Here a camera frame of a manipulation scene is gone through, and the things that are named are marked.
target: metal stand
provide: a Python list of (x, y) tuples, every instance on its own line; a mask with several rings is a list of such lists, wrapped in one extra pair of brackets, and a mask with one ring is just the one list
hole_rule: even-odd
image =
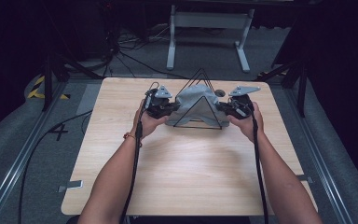
[(304, 101), (305, 91), (307, 87), (307, 63), (303, 60), (290, 62), (268, 72), (262, 73), (261, 77), (258, 77), (254, 81), (267, 81), (268, 79), (279, 75), (287, 70), (287, 74), (281, 82), (281, 85), (285, 89), (291, 89), (299, 79), (298, 96), (297, 96), (297, 109), (302, 118), (305, 118), (304, 114)]
[(170, 22), (170, 47), (168, 49), (167, 69), (173, 70), (175, 60), (175, 27), (205, 27), (223, 29), (242, 29), (241, 41), (236, 41), (235, 46), (241, 62), (242, 71), (250, 72), (243, 46), (252, 23), (255, 10), (249, 10), (248, 14), (227, 13), (198, 13), (198, 12), (176, 12), (175, 6), (171, 6)]
[(94, 79), (103, 79), (103, 77), (98, 76), (97, 74), (91, 72), (89, 69), (84, 67), (83, 65), (76, 63), (72, 60), (67, 59), (66, 57), (56, 54), (50, 53), (49, 56), (45, 60), (45, 104), (43, 106), (42, 111), (46, 111), (52, 102), (52, 94), (53, 94), (53, 84), (52, 84), (52, 74), (57, 78), (59, 82), (66, 82), (69, 79), (69, 74), (64, 65), (68, 63), (73, 66), (78, 71), (84, 73), (88, 77)]

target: dark background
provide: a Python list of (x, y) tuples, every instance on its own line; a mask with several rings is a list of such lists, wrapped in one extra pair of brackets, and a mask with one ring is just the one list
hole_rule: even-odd
[[(125, 26), (145, 38), (170, 14), (169, 6), (97, 4), (0, 0), (0, 121), (25, 102), (24, 89), (50, 52), (74, 61), (100, 58), (110, 48), (107, 31), (114, 39)], [(110, 14), (101, 13), (106, 7)], [(313, 10), (260, 8), (253, 23), (292, 27), (275, 63), (307, 62), (318, 99), (358, 169), (358, 1), (324, 1)]]

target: hand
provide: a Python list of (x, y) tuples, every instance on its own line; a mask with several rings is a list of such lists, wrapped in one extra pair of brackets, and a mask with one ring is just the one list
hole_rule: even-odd
[[(261, 116), (261, 112), (258, 108), (258, 104), (256, 102), (253, 102), (253, 106), (255, 109), (255, 119), (257, 120), (257, 126), (258, 126), (258, 132), (263, 133), (264, 132), (264, 121), (263, 117)], [(228, 120), (234, 124), (235, 126), (238, 126), (241, 129), (241, 132), (249, 138), (251, 142), (255, 142), (254, 140), (254, 124), (253, 124), (253, 118), (252, 116), (246, 119), (236, 119), (235, 117), (228, 115)]]
[[(142, 100), (141, 104), (139, 105), (138, 110), (136, 111), (135, 117), (133, 119), (133, 126), (131, 130), (132, 136), (135, 136), (136, 126), (138, 124), (138, 118), (142, 110), (142, 106), (144, 105), (144, 100)], [(141, 122), (142, 122), (142, 137), (141, 140), (150, 135), (153, 131), (156, 130), (157, 126), (163, 124), (165, 121), (168, 120), (168, 116), (164, 116), (160, 119), (154, 119), (150, 117), (147, 113), (143, 113)]]

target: white stand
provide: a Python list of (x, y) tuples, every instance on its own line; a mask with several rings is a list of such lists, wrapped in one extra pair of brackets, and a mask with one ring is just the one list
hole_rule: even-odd
[(242, 71), (250, 72), (243, 46), (252, 23), (255, 10), (249, 10), (248, 14), (227, 13), (203, 13), (203, 12), (176, 12), (175, 6), (171, 6), (170, 22), (170, 47), (168, 50), (167, 69), (173, 70), (175, 60), (175, 27), (205, 27), (223, 29), (242, 29), (241, 41), (235, 42), (235, 47), (240, 58)]

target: forearm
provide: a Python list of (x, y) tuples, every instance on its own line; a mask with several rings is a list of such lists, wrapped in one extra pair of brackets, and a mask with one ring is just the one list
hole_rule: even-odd
[(321, 223), (309, 194), (266, 135), (258, 134), (269, 201), (280, 223)]
[(118, 223), (127, 200), (135, 155), (128, 137), (98, 174), (79, 223)]

